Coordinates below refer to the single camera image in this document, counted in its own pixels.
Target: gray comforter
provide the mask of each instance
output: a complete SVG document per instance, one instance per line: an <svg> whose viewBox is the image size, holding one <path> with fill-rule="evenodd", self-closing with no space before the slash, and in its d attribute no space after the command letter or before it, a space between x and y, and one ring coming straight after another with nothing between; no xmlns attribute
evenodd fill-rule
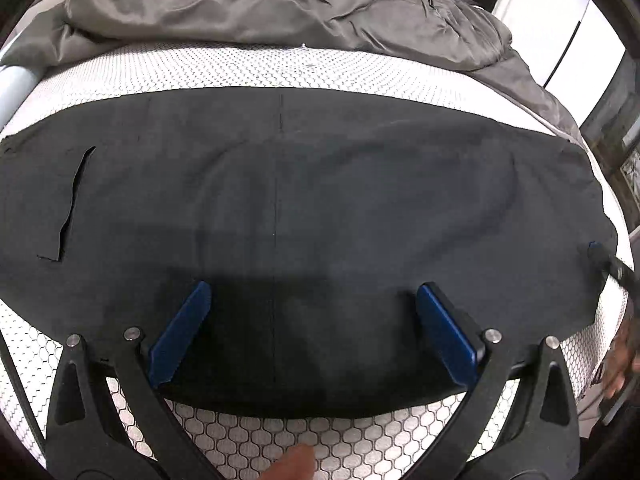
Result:
<svg viewBox="0 0 640 480"><path fill-rule="evenodd" d="M509 29L459 0L66 0L38 15L3 64L55 66L122 43L205 40L365 50L463 72L580 141L531 77Z"/></svg>

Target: silver bolt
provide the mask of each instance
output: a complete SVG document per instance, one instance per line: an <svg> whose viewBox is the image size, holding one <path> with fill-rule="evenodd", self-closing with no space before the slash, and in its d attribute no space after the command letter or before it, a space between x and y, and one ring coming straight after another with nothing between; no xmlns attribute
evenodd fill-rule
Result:
<svg viewBox="0 0 640 480"><path fill-rule="evenodd" d="M558 338L554 335L546 336L545 343L552 350L555 350L560 346L560 342L558 341Z"/></svg>
<svg viewBox="0 0 640 480"><path fill-rule="evenodd" d="M499 343L502 340L502 334L495 328L490 328L484 331L484 338L491 343Z"/></svg>
<svg viewBox="0 0 640 480"><path fill-rule="evenodd" d="M66 345L73 348L80 342L80 336L78 334L72 334L66 338Z"/></svg>
<svg viewBox="0 0 640 480"><path fill-rule="evenodd" d="M140 329L137 326L132 326L124 331L124 339L127 341L135 341L140 337Z"/></svg>

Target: blue gripper pad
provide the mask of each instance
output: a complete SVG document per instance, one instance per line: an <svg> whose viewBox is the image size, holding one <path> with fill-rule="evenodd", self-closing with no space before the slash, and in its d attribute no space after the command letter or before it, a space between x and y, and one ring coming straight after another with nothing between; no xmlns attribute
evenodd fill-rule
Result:
<svg viewBox="0 0 640 480"><path fill-rule="evenodd" d="M424 335L451 379L471 389L478 381L478 354L462 329L426 284L418 288L416 308Z"/></svg>
<svg viewBox="0 0 640 480"><path fill-rule="evenodd" d="M210 309L211 287L200 282L149 352L148 379L152 388L174 377Z"/></svg>

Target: black fabric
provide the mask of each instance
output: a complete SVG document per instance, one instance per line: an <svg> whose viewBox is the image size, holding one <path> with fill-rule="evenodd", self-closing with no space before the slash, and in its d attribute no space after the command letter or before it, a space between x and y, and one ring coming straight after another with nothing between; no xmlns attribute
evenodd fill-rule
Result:
<svg viewBox="0 0 640 480"><path fill-rule="evenodd" d="M525 349L593 322L602 280L580 248L617 241L580 147L331 90L78 105L5 139L0 181L12 309L108 358L129 326L152 343L204 280L211 313L162 392L247 415L361 416L454 392L415 317L422 282ZM57 243L59 261L39 257Z"/></svg>

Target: white wall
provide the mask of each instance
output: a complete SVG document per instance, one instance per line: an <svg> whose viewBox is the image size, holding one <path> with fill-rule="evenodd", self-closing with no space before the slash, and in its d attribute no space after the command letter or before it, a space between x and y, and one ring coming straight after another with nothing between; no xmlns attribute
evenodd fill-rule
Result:
<svg viewBox="0 0 640 480"><path fill-rule="evenodd" d="M533 79L546 83L589 0L499 0L494 9L513 35L513 47L529 65Z"/></svg>
<svg viewBox="0 0 640 480"><path fill-rule="evenodd" d="M625 46L593 2L546 89L581 125L611 82Z"/></svg>

